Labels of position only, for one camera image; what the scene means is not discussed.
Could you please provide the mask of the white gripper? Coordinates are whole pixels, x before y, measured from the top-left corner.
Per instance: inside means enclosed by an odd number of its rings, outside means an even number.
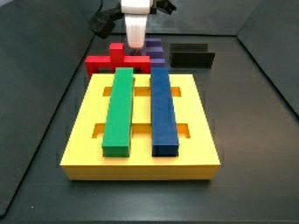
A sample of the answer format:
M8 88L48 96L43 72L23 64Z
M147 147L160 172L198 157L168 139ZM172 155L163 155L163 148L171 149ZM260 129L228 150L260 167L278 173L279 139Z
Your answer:
M126 18L127 43L131 49L142 49L146 43L146 26L154 0L120 0Z

